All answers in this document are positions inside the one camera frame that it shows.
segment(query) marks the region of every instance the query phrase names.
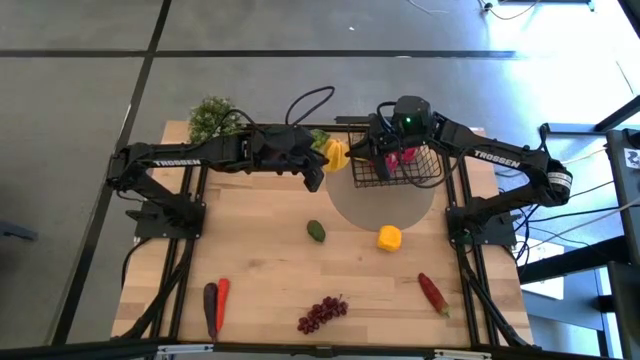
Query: red carrot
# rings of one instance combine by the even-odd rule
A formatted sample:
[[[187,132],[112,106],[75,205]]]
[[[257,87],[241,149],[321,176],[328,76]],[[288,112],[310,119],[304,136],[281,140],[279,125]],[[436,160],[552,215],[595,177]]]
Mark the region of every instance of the red carrot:
[[[222,278],[218,281],[218,316],[216,317],[216,330],[220,331],[224,323],[224,305],[229,295],[229,287],[231,283],[229,279]]]

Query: yellow pepper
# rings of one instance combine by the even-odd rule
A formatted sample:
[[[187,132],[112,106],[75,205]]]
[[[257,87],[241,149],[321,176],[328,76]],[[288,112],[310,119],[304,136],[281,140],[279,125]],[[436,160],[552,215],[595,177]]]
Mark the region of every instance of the yellow pepper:
[[[395,226],[385,225],[378,233],[378,247],[390,252],[400,249],[402,245],[402,232]]]
[[[349,151],[347,144],[337,139],[329,139],[324,148],[324,155],[329,163],[324,166],[324,171],[335,172],[349,163],[349,158],[345,154]]]

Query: green vegetable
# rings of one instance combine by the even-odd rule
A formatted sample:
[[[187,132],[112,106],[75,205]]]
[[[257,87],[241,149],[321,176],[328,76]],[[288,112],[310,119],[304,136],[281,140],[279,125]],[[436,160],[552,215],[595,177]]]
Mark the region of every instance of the green vegetable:
[[[316,220],[309,221],[307,223],[307,232],[309,233],[309,235],[311,235],[313,240],[320,243],[324,242],[324,238],[326,237],[326,234],[324,232],[324,228],[322,227],[322,224],[320,224],[318,221]]]
[[[331,137],[326,131],[320,129],[311,130],[311,136],[313,136],[311,148],[319,152],[323,152],[324,145],[327,143],[327,140],[329,140],[329,137]]]
[[[233,109],[229,98],[207,96],[199,106],[191,109],[189,120],[189,140],[192,144],[200,144],[215,136],[233,135],[240,131],[240,117],[227,113]]]

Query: pink object in basket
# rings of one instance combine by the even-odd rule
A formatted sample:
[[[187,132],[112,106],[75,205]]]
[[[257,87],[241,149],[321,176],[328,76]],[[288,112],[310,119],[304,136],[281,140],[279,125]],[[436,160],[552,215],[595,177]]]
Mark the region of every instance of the pink object in basket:
[[[390,173],[394,173],[398,167],[398,153],[391,153],[385,158]]]
[[[402,153],[402,162],[405,164],[409,164],[410,162],[416,159],[416,156],[418,156],[417,147],[407,149]]]

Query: wooden table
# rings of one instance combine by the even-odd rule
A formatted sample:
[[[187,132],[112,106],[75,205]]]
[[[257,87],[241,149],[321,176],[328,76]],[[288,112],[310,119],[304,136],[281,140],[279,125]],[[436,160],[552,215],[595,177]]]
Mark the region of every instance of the wooden table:
[[[170,121],[162,143],[187,138],[187,123]],[[474,195],[497,192],[490,164],[469,158],[467,166]],[[153,176],[178,192],[182,172],[155,169]],[[462,194],[460,184],[456,186]],[[338,213],[324,187],[309,193],[301,176],[211,172],[204,195],[206,223],[195,245],[178,339],[211,342],[202,289],[227,277],[231,292],[221,342],[469,346],[458,265],[448,244],[444,184],[435,192],[425,217],[403,231],[402,248],[388,253],[376,248],[376,233],[355,227]],[[324,244],[306,233],[310,219],[324,225]],[[113,335],[128,330],[156,295],[167,244],[166,239],[151,240],[131,258]],[[513,259],[500,247],[483,249],[493,300],[519,335],[532,341]],[[452,307],[450,319],[438,315],[425,299],[416,280],[420,272],[441,289]],[[298,318],[311,305],[340,294],[350,305],[346,317],[311,335],[296,330]],[[475,303],[481,340],[487,343],[482,306],[477,299]],[[168,334],[172,308],[171,298],[161,335]]]

